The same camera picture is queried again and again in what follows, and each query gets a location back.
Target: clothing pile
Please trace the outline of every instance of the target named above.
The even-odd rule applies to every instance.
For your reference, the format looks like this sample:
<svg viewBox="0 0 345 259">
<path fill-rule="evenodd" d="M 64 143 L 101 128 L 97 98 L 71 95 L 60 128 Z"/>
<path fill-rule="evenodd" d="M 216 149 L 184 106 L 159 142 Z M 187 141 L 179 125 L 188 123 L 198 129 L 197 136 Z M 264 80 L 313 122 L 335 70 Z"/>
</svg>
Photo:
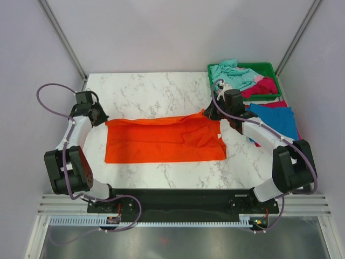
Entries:
<svg viewBox="0 0 345 259">
<path fill-rule="evenodd" d="M 243 98 L 253 94 L 277 94 L 278 88 L 273 78 L 264 77 L 252 69 L 237 67 L 236 59 L 226 60 L 211 67 L 212 81 L 223 79 L 233 89 L 241 91 Z"/>
</svg>

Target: metal floor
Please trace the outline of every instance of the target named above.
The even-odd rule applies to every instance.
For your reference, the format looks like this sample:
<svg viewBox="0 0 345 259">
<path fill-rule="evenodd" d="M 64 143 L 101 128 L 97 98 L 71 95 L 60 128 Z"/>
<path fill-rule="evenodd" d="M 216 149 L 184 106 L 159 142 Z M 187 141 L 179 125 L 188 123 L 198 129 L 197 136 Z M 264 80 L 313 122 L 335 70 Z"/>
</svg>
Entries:
<svg viewBox="0 0 345 259">
<path fill-rule="evenodd" d="M 66 242 L 91 227 L 52 227 L 49 235 Z M 45 241 L 41 258 L 329 258 L 317 218 L 283 218 L 266 234 L 239 228 L 136 227 L 120 233 L 95 232 L 67 246 Z"/>
</svg>

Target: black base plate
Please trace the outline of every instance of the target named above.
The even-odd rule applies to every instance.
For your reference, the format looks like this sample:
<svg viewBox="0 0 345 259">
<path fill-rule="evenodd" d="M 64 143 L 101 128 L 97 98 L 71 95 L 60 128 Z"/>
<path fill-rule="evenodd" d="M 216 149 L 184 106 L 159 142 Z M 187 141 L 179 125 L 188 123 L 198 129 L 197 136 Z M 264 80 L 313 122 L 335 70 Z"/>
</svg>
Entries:
<svg viewBox="0 0 345 259">
<path fill-rule="evenodd" d="M 112 196 L 132 195 L 142 206 L 139 222 L 237 222 L 239 214 L 279 212 L 274 199 L 253 206 L 246 197 L 249 189 L 112 189 Z M 90 204 L 88 213 L 118 213 L 122 222 L 133 222 L 138 204 L 123 198 L 109 203 Z"/>
</svg>

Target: pink cloth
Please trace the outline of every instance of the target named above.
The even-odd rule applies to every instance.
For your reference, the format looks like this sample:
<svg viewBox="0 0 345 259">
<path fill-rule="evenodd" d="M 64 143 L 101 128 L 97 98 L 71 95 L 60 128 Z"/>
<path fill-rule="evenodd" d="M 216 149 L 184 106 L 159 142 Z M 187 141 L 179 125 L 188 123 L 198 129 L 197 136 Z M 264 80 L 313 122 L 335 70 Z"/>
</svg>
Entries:
<svg viewBox="0 0 345 259">
<path fill-rule="evenodd" d="M 269 108 L 288 107 L 285 101 L 275 101 L 274 103 L 260 104 Z"/>
<path fill-rule="evenodd" d="M 262 75 L 258 75 L 254 78 L 254 82 L 257 83 L 258 81 L 261 81 L 263 79 L 264 79 L 264 77 Z"/>
<path fill-rule="evenodd" d="M 264 77 L 262 80 L 258 81 L 256 85 L 247 90 L 241 92 L 243 98 L 250 98 L 253 94 L 277 94 L 278 89 L 275 82 L 270 77 Z"/>
</svg>

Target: teal cloth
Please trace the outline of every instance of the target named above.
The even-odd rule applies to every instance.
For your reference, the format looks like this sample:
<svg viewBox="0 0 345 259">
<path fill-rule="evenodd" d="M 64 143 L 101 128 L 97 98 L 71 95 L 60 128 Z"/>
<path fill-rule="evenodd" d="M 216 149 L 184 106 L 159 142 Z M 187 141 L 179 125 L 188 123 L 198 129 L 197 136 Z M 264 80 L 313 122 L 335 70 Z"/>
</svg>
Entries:
<svg viewBox="0 0 345 259">
<path fill-rule="evenodd" d="M 226 60 L 219 65 L 211 67 L 211 76 L 212 81 L 217 79 L 223 79 L 227 84 L 231 85 L 233 89 L 238 89 L 244 91 L 254 85 L 254 78 L 259 76 L 252 69 L 237 69 L 238 62 L 236 59 Z"/>
</svg>

